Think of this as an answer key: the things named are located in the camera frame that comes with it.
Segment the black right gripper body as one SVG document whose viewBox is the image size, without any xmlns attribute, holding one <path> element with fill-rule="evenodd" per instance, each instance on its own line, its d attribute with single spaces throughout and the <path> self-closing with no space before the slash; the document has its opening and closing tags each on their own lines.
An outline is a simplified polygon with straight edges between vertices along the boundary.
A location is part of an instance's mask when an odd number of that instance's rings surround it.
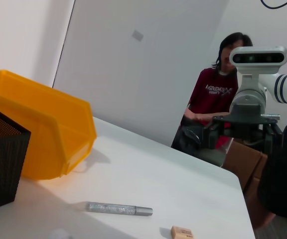
<svg viewBox="0 0 287 239">
<path fill-rule="evenodd" d="M 212 119 L 212 134 L 227 137 L 277 137 L 277 123 L 277 115 L 262 113 L 258 105 L 235 104 L 228 115 Z"/>
</svg>

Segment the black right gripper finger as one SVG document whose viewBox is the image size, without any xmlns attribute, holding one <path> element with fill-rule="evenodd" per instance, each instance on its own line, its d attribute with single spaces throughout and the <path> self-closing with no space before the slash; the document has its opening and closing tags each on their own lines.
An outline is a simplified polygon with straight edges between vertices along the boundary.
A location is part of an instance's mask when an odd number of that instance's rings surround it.
<svg viewBox="0 0 287 239">
<path fill-rule="evenodd" d="M 203 142 L 204 148 L 215 149 L 219 138 L 219 124 L 209 123 L 203 129 Z"/>
<path fill-rule="evenodd" d="M 271 154 L 275 149 L 283 147 L 283 132 L 277 123 L 264 124 L 264 154 Z"/>
</svg>

